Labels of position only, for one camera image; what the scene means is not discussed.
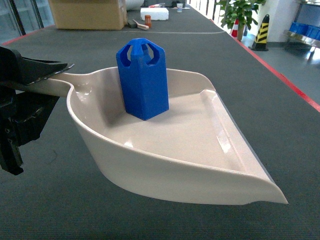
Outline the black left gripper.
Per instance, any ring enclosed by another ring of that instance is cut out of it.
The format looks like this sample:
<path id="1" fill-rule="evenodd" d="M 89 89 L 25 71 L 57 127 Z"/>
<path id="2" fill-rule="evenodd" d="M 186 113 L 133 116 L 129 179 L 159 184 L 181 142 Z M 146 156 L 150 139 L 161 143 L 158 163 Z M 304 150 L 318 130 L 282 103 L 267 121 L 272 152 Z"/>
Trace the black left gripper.
<path id="1" fill-rule="evenodd" d="M 7 86 L 10 82 L 32 85 L 71 69 L 74 63 L 22 57 L 14 49 L 0 48 L 0 166 L 19 175 L 23 160 L 19 147 L 37 140 L 58 96 L 22 92 Z"/>

